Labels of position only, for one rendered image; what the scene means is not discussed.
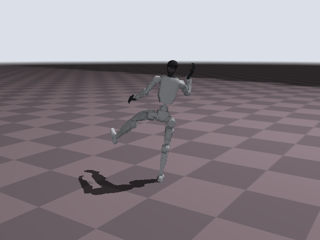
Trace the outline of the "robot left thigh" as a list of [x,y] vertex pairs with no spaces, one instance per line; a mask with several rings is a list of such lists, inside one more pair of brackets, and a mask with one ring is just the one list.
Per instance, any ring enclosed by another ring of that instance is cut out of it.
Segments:
[[157,118],[157,113],[155,113],[154,110],[152,109],[146,109],[146,110],[142,110],[140,112],[138,112],[137,114],[135,114],[130,121],[133,121],[133,126],[131,127],[132,129],[136,128],[138,125],[138,121],[145,121],[145,120],[149,120],[149,121],[154,121],[154,119]]

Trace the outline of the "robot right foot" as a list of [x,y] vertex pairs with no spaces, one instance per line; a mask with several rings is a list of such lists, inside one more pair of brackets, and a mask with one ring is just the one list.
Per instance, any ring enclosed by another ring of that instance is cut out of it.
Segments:
[[165,176],[164,176],[163,174],[162,174],[162,175],[160,174],[160,176],[158,175],[157,181],[158,181],[158,182],[162,182],[163,179],[164,179],[164,177],[165,177]]

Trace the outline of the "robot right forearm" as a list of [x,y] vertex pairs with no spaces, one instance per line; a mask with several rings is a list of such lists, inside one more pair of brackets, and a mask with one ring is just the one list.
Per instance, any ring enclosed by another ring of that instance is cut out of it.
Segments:
[[[187,75],[188,76],[188,75]],[[186,86],[188,88],[188,94],[190,95],[191,94],[191,90],[192,90],[192,77],[190,77],[189,79],[187,79],[187,76],[186,76]]]

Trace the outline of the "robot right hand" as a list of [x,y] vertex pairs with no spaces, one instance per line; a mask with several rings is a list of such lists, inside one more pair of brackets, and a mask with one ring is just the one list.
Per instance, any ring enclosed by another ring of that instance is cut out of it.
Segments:
[[194,69],[196,67],[196,65],[194,63],[192,63],[191,66],[192,66],[192,69],[190,68],[190,73],[188,73],[188,75],[186,77],[188,80],[190,79],[190,77],[193,76],[192,74],[194,73]]

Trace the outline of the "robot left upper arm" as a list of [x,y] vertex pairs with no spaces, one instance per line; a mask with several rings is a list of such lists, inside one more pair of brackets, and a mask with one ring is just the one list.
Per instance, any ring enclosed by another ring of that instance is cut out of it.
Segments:
[[145,88],[145,91],[143,92],[144,95],[148,96],[150,94],[150,91],[153,89],[153,87],[161,81],[162,76],[154,76],[153,79],[150,81],[150,83]]

